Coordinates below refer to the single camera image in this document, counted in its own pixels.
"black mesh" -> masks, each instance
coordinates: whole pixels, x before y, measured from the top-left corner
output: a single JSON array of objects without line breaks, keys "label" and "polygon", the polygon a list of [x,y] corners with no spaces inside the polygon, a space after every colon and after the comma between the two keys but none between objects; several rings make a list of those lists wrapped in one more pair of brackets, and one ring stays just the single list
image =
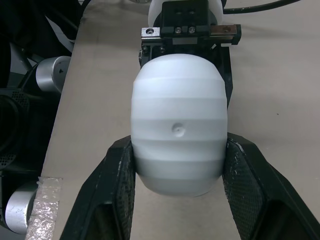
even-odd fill
[{"label": "black mesh", "polygon": [[251,239],[264,205],[264,195],[241,147],[228,139],[223,170],[225,195],[242,240]]},{"label": "black mesh", "polygon": [[134,213],[136,172],[134,171],[132,145],[129,144],[123,152],[121,159],[123,165],[116,192],[115,207],[123,239],[129,240]]}]

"aluminum foil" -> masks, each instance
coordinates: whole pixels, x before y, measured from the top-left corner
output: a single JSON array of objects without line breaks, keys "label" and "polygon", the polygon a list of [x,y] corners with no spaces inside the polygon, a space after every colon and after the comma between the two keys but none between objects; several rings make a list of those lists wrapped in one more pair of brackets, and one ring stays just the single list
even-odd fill
[{"label": "aluminum foil", "polygon": [[62,181],[62,178],[39,177],[25,240],[52,240]]}]

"white plastic object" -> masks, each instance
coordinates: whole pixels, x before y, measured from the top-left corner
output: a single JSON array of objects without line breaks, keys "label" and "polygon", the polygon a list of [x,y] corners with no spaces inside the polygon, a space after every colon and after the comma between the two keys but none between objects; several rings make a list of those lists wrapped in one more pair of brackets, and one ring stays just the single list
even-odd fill
[{"label": "white plastic object", "polygon": [[147,188],[207,193],[222,174],[227,142],[225,83],[215,65],[190,54],[146,63],[133,85],[131,141]]},{"label": "white plastic object", "polygon": [[[181,1],[181,0],[152,0],[148,14],[148,25],[150,28],[154,26],[156,18],[159,16],[162,10],[162,4],[169,1]],[[221,0],[208,0],[209,9],[215,16],[217,24],[221,25],[224,15],[224,10]]]}]

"white cylinder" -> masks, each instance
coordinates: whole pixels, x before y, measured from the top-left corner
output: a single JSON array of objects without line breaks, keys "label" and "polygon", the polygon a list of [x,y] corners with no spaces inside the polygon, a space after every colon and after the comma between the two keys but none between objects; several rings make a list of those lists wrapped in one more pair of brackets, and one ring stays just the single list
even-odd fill
[{"label": "white cylinder", "polygon": [[[181,0],[152,0],[148,13],[148,25],[150,28],[154,26],[156,18],[162,11],[162,4],[169,1],[181,1]],[[208,0],[209,10],[216,18],[217,25],[220,25],[223,20],[223,6],[221,0]]]},{"label": "white cylinder", "polygon": [[147,188],[207,193],[222,174],[227,142],[225,83],[215,65],[190,54],[146,63],[133,85],[131,140]]}]

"black cable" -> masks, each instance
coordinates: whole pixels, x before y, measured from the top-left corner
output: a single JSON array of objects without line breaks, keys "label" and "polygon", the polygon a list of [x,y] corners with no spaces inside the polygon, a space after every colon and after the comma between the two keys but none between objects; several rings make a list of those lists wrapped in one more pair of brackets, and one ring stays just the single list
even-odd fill
[{"label": "black cable", "polygon": [[266,11],[270,9],[276,9],[283,7],[285,5],[293,4],[300,0],[278,0],[275,2],[270,2],[267,4],[257,5],[257,6],[248,6],[248,7],[239,7],[239,8],[227,8],[223,10],[224,14],[248,14]]}]

